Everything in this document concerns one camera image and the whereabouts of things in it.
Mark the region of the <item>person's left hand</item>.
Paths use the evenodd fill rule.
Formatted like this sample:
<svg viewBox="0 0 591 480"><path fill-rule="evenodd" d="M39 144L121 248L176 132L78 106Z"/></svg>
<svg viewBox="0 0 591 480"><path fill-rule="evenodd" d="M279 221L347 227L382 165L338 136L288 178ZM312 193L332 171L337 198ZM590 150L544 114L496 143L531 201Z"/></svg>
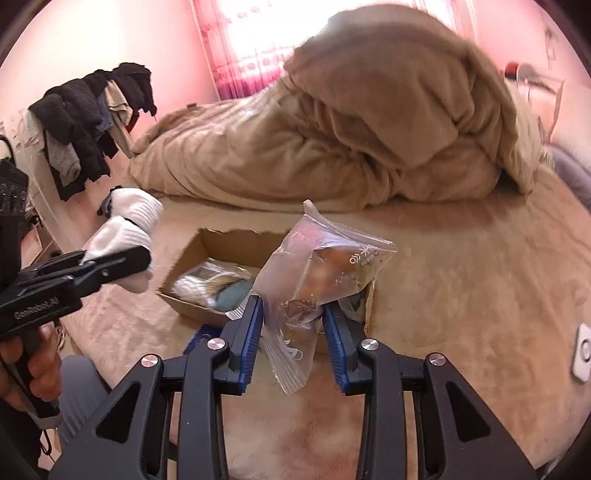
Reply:
<svg viewBox="0 0 591 480"><path fill-rule="evenodd" d="M52 324L40 327L38 335L41 343L28 361L28 369L32 376L30 389L35 397L52 402L58 399L62 387L58 337ZM4 367L1 367L1 399L18 411L26 410L17 385L11 380Z"/></svg>

